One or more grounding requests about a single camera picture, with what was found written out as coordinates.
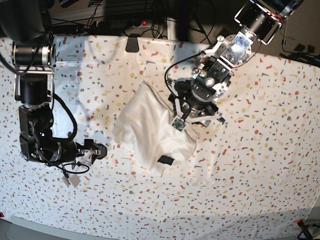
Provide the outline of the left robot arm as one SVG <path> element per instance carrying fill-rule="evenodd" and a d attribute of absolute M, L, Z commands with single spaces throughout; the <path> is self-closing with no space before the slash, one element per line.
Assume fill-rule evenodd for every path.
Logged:
<path fill-rule="evenodd" d="M 238 33 L 220 35 L 214 46 L 194 55 L 190 79 L 166 77 L 174 112 L 171 125 L 181 132 L 188 124 L 208 127 L 213 120 L 224 123 L 217 102 L 231 84 L 233 69 L 249 61 L 255 41 L 268 45 L 301 4 L 300 0 L 248 1 L 234 16 L 240 26 Z"/>

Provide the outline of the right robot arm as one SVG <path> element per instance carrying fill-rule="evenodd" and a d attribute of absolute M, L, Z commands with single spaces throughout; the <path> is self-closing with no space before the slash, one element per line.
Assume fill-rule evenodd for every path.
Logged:
<path fill-rule="evenodd" d="M 70 110 L 73 130 L 66 138 L 54 137 L 53 107 L 66 104 L 55 94 L 54 65 L 56 46 L 51 31 L 51 21 L 45 1 L 3 0 L 0 3 L 0 27 L 12 40 L 11 62 L 1 58 L 1 63 L 15 75 L 14 99 L 21 102 L 18 109 L 20 122 L 20 147 L 23 158 L 48 167 L 60 169 L 67 181 L 73 170 L 81 167 L 80 157 L 89 155 L 89 163 L 107 155 L 103 144 L 85 139 L 75 142 L 78 125 Z"/>

